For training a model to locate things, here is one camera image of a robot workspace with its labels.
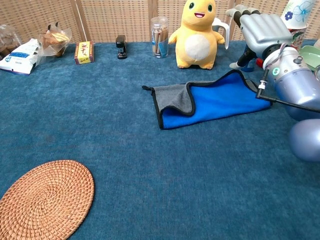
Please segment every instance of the stuffed toy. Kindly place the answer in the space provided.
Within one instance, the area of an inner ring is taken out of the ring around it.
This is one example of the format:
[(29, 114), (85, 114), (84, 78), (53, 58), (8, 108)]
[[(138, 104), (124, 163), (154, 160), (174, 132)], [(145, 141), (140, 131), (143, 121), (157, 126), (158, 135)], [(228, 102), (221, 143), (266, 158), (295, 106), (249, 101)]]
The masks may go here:
[(168, 43), (175, 45), (176, 63), (179, 68), (199, 65), (212, 69), (218, 44), (224, 37), (212, 29), (216, 16), (214, 0), (187, 0), (181, 18), (181, 26), (170, 36)]

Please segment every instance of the paper cup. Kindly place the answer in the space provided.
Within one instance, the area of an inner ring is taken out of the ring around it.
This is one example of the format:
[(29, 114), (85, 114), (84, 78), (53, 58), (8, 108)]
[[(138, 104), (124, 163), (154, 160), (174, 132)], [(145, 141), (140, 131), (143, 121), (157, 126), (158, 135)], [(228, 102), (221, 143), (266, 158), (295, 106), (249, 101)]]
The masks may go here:
[(306, 27), (303, 27), (301, 29), (289, 29), (292, 35), (291, 47), (297, 49), (297, 51), (302, 46), (307, 28), (308, 28), (308, 25), (306, 25)]
[(289, 0), (280, 18), (288, 29), (303, 29), (307, 26), (315, 2), (316, 0)]

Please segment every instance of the small box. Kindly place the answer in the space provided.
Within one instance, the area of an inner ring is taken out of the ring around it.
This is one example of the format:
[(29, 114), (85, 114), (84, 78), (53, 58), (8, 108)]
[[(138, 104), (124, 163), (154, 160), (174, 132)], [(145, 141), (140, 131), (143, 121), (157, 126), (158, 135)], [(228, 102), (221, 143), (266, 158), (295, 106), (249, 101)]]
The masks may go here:
[(75, 46), (74, 60), (76, 64), (88, 64), (95, 61), (94, 43), (92, 41), (78, 42)]

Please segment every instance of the woven rattan placemat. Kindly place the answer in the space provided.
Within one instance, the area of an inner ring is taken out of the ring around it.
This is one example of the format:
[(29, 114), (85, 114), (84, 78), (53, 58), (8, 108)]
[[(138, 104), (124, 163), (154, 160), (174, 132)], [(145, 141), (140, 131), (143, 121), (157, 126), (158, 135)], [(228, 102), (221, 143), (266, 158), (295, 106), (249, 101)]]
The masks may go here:
[(94, 197), (90, 171), (74, 160), (44, 163), (19, 178), (0, 200), (0, 240), (64, 240)]

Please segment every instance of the folded cloth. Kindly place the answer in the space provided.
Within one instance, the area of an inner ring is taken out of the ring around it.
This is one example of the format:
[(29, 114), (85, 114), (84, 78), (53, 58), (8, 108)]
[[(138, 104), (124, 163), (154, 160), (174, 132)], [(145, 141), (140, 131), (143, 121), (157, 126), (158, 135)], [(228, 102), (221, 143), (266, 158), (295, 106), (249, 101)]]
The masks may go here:
[(174, 129), (204, 121), (261, 111), (271, 102), (256, 98), (239, 70), (218, 80), (148, 87), (160, 129)]

